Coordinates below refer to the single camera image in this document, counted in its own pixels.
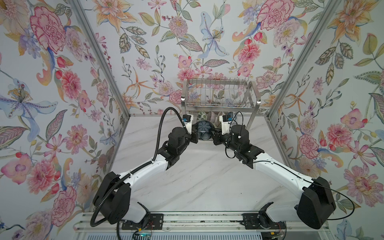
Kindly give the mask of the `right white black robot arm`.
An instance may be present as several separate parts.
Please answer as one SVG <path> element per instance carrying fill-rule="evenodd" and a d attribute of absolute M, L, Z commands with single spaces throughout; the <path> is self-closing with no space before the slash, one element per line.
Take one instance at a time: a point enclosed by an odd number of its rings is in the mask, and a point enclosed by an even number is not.
<path fill-rule="evenodd" d="M 268 203 L 259 213 L 272 222 L 301 221 L 308 227 L 319 230 L 336 209 L 332 190 L 327 180 L 312 179 L 274 160 L 264 150 L 252 145 L 245 126 L 224 125 L 221 131 L 212 134 L 215 145 L 231 149 L 242 164 L 264 173 L 284 186 L 297 199 L 281 204 Z"/>

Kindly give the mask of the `blue-rimmed leaf bowl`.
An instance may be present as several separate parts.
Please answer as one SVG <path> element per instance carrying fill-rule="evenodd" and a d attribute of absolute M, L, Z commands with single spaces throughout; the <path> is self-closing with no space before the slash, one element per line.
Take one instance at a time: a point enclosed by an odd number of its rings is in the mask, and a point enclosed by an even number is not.
<path fill-rule="evenodd" d="M 197 121 L 206 121 L 207 120 L 207 113 L 205 111 L 199 111 Z"/>

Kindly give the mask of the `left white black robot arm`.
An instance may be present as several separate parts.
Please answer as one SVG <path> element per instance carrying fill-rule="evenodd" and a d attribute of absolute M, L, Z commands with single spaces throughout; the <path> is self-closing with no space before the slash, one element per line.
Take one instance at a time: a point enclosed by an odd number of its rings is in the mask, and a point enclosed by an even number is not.
<path fill-rule="evenodd" d="M 90 226 L 96 227 L 104 222 L 113 225 L 121 221 L 138 224 L 141 228 L 146 226 L 150 211 L 133 200 L 131 193 L 175 165 L 188 145 L 197 142 L 198 134 L 195 131 L 174 128 L 153 159 L 127 172 L 108 173 L 93 199 L 95 209 Z"/>

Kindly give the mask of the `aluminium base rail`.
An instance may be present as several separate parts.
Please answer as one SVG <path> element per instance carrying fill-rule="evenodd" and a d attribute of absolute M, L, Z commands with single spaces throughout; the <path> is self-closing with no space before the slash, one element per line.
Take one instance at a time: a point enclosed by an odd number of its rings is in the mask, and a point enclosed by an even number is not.
<path fill-rule="evenodd" d="M 257 221 L 257 212 L 151 212 L 154 232 L 328 232 L 326 223 L 319 230 L 302 222 L 270 223 L 263 227 Z"/>

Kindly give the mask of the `left aluminium frame post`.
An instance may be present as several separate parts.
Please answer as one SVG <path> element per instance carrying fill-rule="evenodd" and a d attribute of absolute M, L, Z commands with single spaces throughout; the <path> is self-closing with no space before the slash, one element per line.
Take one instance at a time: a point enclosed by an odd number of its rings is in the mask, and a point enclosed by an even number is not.
<path fill-rule="evenodd" d="M 115 81 L 115 78 L 113 76 L 112 70 L 108 65 L 107 60 L 104 57 L 103 50 L 101 46 L 99 45 L 99 42 L 96 38 L 96 35 L 92 29 L 92 26 L 90 25 L 90 22 L 86 16 L 85 10 L 83 9 L 83 6 L 81 5 L 80 1 L 74 1 L 69 0 L 69 4 L 76 15 L 76 18 L 80 24 L 80 26 L 84 29 L 85 35 L 87 40 L 90 43 L 91 49 L 95 53 L 95 58 L 97 62 L 99 63 L 100 68 L 102 69 L 103 73 L 106 76 L 107 82 L 109 83 L 110 87 L 112 88 L 112 92 L 116 97 L 116 100 L 118 102 L 118 105 L 120 107 L 120 110 L 122 111 L 123 115 L 129 120 L 130 113 L 129 110 L 126 107 L 126 104 L 123 100 L 122 94 L 119 91 L 119 88 L 117 86 L 117 83 Z"/>

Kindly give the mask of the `steel two-tier dish rack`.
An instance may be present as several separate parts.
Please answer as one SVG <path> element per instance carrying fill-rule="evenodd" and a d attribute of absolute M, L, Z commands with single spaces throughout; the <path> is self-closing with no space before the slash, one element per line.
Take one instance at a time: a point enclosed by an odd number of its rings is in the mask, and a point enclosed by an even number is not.
<path fill-rule="evenodd" d="M 251 80 L 190 79 L 183 85 L 183 114 L 204 112 L 241 112 L 250 115 L 249 130 L 262 103 L 257 84 Z"/>

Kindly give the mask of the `right aluminium frame post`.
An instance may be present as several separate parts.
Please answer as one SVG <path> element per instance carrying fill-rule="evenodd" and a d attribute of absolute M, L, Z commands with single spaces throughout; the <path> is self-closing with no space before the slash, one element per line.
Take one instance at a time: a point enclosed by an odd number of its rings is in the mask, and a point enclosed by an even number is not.
<path fill-rule="evenodd" d="M 274 101 L 274 104 L 270 108 L 268 114 L 266 115 L 266 118 L 268 120 L 271 120 L 274 115 L 277 114 L 278 108 L 280 107 L 281 103 L 283 102 L 288 90 L 290 89 L 291 85 L 293 84 L 294 80 L 296 79 L 298 73 L 300 72 L 301 68 L 306 63 L 306 60 L 308 59 L 310 53 L 315 49 L 315 46 L 321 37 L 322 33 L 326 29 L 327 24 L 331 21 L 331 17 L 333 16 L 334 12 L 337 10 L 339 6 L 338 1 L 329 1 L 323 10 L 323 13 L 316 24 L 314 30 L 312 31 L 312 36 L 309 38 L 307 43 L 305 44 L 302 52 L 300 53 L 297 62 L 294 64 L 292 70 L 290 71 L 282 89 L 280 90 L 279 94 L 277 95 L 276 100 Z"/>

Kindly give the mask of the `dark blue patterned bowl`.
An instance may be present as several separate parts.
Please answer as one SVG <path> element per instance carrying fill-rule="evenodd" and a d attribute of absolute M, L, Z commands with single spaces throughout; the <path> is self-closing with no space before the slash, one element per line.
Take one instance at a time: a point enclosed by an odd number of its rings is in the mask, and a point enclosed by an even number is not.
<path fill-rule="evenodd" d="M 198 139 L 202 141 L 210 140 L 215 132 L 214 125 L 207 120 L 198 121 L 195 124 L 194 129 L 196 131 Z"/>

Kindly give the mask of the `aluminium frame post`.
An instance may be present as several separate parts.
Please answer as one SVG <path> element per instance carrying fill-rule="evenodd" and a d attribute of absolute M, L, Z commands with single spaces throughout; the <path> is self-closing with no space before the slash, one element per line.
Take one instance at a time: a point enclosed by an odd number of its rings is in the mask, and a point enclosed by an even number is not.
<path fill-rule="evenodd" d="M 279 94 L 277 95 L 276 100 L 274 101 L 274 104 L 270 108 L 268 114 L 266 115 L 266 118 L 268 120 L 271 120 L 274 115 L 277 114 L 278 108 L 280 107 L 281 103 L 283 102 L 288 90 L 290 89 L 291 85 L 293 84 L 294 80 L 296 79 L 298 73 L 300 72 L 301 68 L 306 63 L 306 60 L 308 59 L 310 53 L 315 49 L 315 46 L 321 37 L 322 33 L 326 29 L 327 24 L 331 21 L 331 17 L 333 16 L 334 12 L 337 10 L 339 6 L 338 1 L 329 1 L 323 10 L 323 13 L 316 24 L 314 30 L 312 31 L 312 36 L 309 38 L 307 43 L 305 44 L 302 52 L 300 53 L 297 62 L 294 64 L 292 70 L 290 71 L 282 89 L 280 90 Z"/>
<path fill-rule="evenodd" d="M 90 43 L 91 49 L 95 53 L 95 58 L 97 62 L 99 63 L 100 68 L 102 69 L 103 73 L 106 76 L 107 82 L 109 83 L 110 87 L 112 88 L 112 92 L 116 97 L 116 100 L 118 102 L 118 105 L 120 107 L 120 110 L 122 111 L 123 115 L 129 120 L 130 113 L 129 110 L 126 107 L 126 104 L 123 100 L 122 94 L 119 91 L 119 88 L 117 86 L 117 83 L 115 81 L 115 78 L 113 76 L 112 70 L 108 65 L 107 60 L 104 57 L 103 50 L 101 46 L 99 45 L 99 42 L 96 38 L 96 35 L 92 29 L 92 26 L 90 25 L 90 22 L 86 16 L 85 10 L 83 9 L 83 6 L 81 5 L 80 1 L 74 1 L 69 0 L 69 4 L 76 15 L 76 18 L 80 24 L 80 26 L 84 29 L 85 35 L 87 40 Z"/>

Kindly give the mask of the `purple striped bowl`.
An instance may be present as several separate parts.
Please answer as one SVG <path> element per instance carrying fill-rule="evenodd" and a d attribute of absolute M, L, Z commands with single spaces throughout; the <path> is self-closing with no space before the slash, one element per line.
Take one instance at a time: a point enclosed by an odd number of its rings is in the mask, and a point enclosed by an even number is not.
<path fill-rule="evenodd" d="M 207 115 L 207 120 L 211 122 L 214 126 L 218 126 L 220 121 L 219 121 L 219 116 L 221 112 L 212 112 L 210 111 Z"/>

